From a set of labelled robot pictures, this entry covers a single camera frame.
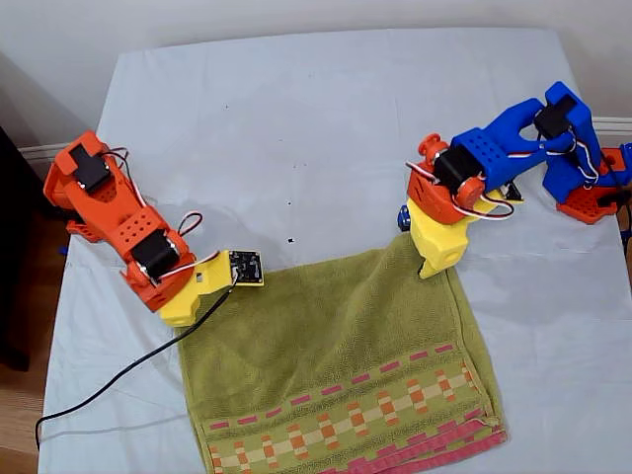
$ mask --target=wire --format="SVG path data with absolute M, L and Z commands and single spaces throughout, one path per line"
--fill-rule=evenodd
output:
M 193 224 L 191 224 L 189 227 L 186 227 L 183 230 L 182 228 L 183 225 L 185 225 L 185 222 L 187 222 L 187 220 L 190 219 L 191 217 L 197 217 L 197 220 Z M 189 212 L 185 214 L 185 216 L 180 221 L 180 225 L 178 226 L 178 233 L 180 234 L 181 237 L 184 237 L 189 232 L 191 232 L 196 227 L 198 227 L 201 224 L 203 219 L 204 219 L 204 216 L 201 214 L 201 212 L 199 212 L 198 210 L 190 210 Z
M 504 214 L 492 214 L 492 213 L 486 214 L 484 212 L 479 212 L 477 210 L 466 209 L 465 207 L 461 207 L 459 204 L 457 204 L 456 200 L 454 200 L 454 197 L 452 197 L 452 206 L 456 210 L 461 212 L 462 214 L 470 215 L 472 217 L 478 217 L 479 219 L 483 219 L 483 220 L 507 220 L 514 214 L 514 211 L 515 211 L 514 207 L 512 206 L 510 202 L 506 200 L 492 199 L 491 197 L 488 197 L 486 194 L 481 194 L 481 200 L 484 200 L 492 204 L 501 205 L 502 207 L 505 207 L 509 211 L 505 212 Z
M 201 260 L 196 260 L 192 264 L 182 265 L 181 267 L 177 267 L 176 269 L 169 270 L 165 274 L 160 275 L 160 278 L 170 277 L 171 275 L 175 275 L 176 273 L 181 272 L 182 270 L 190 269 L 191 267 L 195 267 L 196 265 L 203 264 L 204 262 L 208 262 L 209 260 L 213 260 L 218 255 L 219 255 L 219 251 L 216 250 L 215 252 L 210 254 L 208 257 L 204 257 Z
M 584 175 L 584 178 L 587 178 L 589 180 L 593 180 L 592 183 L 596 184 L 596 182 L 599 181 L 599 171 L 597 171 L 594 168 L 594 166 L 593 166 L 593 160 L 591 159 L 591 153 L 589 152 L 589 148 L 586 146 L 585 143 L 583 143 L 582 141 L 578 140 L 577 138 L 575 138 L 575 142 L 584 149 L 584 152 L 586 153 L 586 158 L 587 158 L 587 161 L 588 161 L 588 164 L 589 164 L 589 168 L 591 168 L 591 171 L 594 173 L 594 176 L 587 175 L 586 172 L 582 169 L 581 166 L 579 166 L 578 168 L 580 169 L 580 171 Z
M 421 166 L 416 165 L 415 163 L 410 162 L 410 161 L 406 162 L 406 166 L 408 166 L 411 170 L 418 172 L 424 178 L 432 181 L 434 185 L 438 183 L 438 178 L 434 174 L 432 174 L 430 171 L 426 171 Z
M 124 151 L 124 156 L 119 153 L 120 151 Z M 140 189 L 136 185 L 136 181 L 131 177 L 131 173 L 129 172 L 129 163 L 127 163 L 127 157 L 129 156 L 129 151 L 127 150 L 127 148 L 120 146 L 118 148 L 112 148 L 111 150 L 108 150 L 108 151 L 103 151 L 100 154 L 101 156 L 112 155 L 120 159 L 120 161 L 125 165 L 127 178 L 129 179 L 131 186 L 134 188 L 134 192 L 136 193 L 136 197 L 140 201 L 140 205 L 145 207 L 147 205 L 147 202 L 145 202 L 145 199 L 143 199 L 142 194 L 140 193 Z
M 159 346 L 158 348 L 154 349 L 152 352 L 147 353 L 143 357 L 138 358 L 137 360 L 132 362 L 130 365 L 128 365 L 123 370 L 121 370 L 119 373 L 117 373 L 114 377 L 112 377 L 112 379 L 108 383 L 106 383 L 103 387 L 101 387 L 94 394 L 92 394 L 90 397 L 86 398 L 83 402 L 79 403 L 78 405 L 75 405 L 74 407 L 68 408 L 67 410 L 63 410 L 61 412 L 53 413 L 52 415 L 46 415 L 45 417 L 41 417 L 36 422 L 36 427 L 35 427 L 35 431 L 36 431 L 36 445 L 38 446 L 38 450 L 40 450 L 40 425 L 43 422 L 45 422 L 46 420 L 53 420 L 55 418 L 63 417 L 64 415 L 68 415 L 70 413 L 76 412 L 77 410 L 85 407 L 90 402 L 94 401 L 97 397 L 102 395 L 110 387 L 112 387 L 117 382 L 117 380 L 119 380 L 121 377 L 123 377 L 126 373 L 130 372 L 135 367 L 138 367 L 139 365 L 141 365 L 146 360 L 156 356 L 157 354 L 162 353 L 167 348 L 170 348 L 171 346 L 173 346 L 174 344 L 176 344 L 177 342 L 181 341 L 186 336 L 191 334 L 193 331 L 195 331 L 197 328 L 199 328 L 204 323 L 204 321 L 206 321 L 208 319 L 208 317 L 211 314 L 213 314 L 217 310 L 217 308 L 219 308 L 219 306 L 221 306 L 224 303 L 224 301 L 226 301 L 226 299 L 228 298 L 228 296 L 232 292 L 233 288 L 235 287 L 236 282 L 237 282 L 236 278 L 233 279 L 233 283 L 231 284 L 231 286 L 226 291 L 224 291 L 224 293 L 221 296 L 219 296 L 219 298 L 217 298 L 217 300 L 213 303 L 213 305 L 210 308 L 208 308 L 208 310 L 206 310 L 206 312 L 202 315 L 202 317 L 199 318 L 195 323 L 192 324 L 192 326 L 187 328 L 187 330 L 185 330 L 179 336 L 176 336 L 175 338 L 171 339 L 170 341 L 167 341 L 162 346 Z
M 424 170 L 423 168 L 421 168 L 419 165 L 416 165 L 415 163 L 407 161 L 406 166 L 408 166 L 411 170 L 417 171 L 419 174 L 421 174 L 424 178 L 428 179 L 429 181 L 432 181 L 434 185 L 439 182 L 439 179 L 435 175 L 433 175 L 429 171 Z M 456 210 L 458 210 L 462 214 L 471 215 L 472 217 L 478 217 L 484 220 L 505 220 L 505 219 L 509 219 L 512 216 L 512 214 L 514 214 L 514 207 L 511 205 L 510 202 L 506 200 L 492 199 L 491 197 L 488 197 L 487 195 L 485 195 L 485 193 L 481 195 L 482 200 L 485 200 L 486 202 L 490 202 L 492 204 L 501 205 L 507 208 L 509 212 L 506 212 L 504 214 L 491 214 L 491 213 L 486 214 L 484 212 L 479 212 L 477 210 L 466 209 L 465 207 L 461 207 L 460 205 L 458 205 L 458 203 L 456 203 L 456 201 L 454 200 L 454 196 L 450 196 L 450 197 L 452 199 L 452 206 Z

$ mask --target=towel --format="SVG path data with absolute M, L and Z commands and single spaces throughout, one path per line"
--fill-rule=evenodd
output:
M 421 264 L 405 233 L 235 288 L 180 343 L 207 472 L 412 473 L 503 442 L 492 365 L 456 272 L 420 279 Z

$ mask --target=wooden floor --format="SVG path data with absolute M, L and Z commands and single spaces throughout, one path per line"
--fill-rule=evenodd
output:
M 627 215 L 619 223 L 627 228 Z M 41 416 L 43 388 L 64 257 L 57 249 L 66 245 L 63 224 L 36 218 L 29 248 L 31 258 L 21 274 L 19 299 L 28 320 L 31 369 L 14 372 L 0 365 L 0 474 L 37 472 L 38 452 L 33 426 Z M 632 284 L 632 242 L 627 255 Z

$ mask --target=white table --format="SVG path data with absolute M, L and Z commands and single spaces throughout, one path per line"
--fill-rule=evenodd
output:
M 384 246 L 420 139 L 487 124 L 574 81 L 537 30 L 397 30 L 210 42 L 120 57 L 99 126 L 198 255 L 259 249 L 268 270 Z M 458 272 L 500 381 L 511 440 L 442 471 L 629 471 L 632 300 L 616 223 L 557 212 L 543 167 L 505 222 L 471 226 Z M 44 412 L 73 405 L 172 332 L 73 237 Z M 177 349 L 43 427 L 42 473 L 203 471 Z

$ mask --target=white wall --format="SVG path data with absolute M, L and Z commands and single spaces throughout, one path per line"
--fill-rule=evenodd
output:
M 632 117 L 631 20 L 631 0 L 0 0 L 0 124 L 18 145 L 95 127 L 123 51 L 448 26 L 555 29 L 594 114 Z

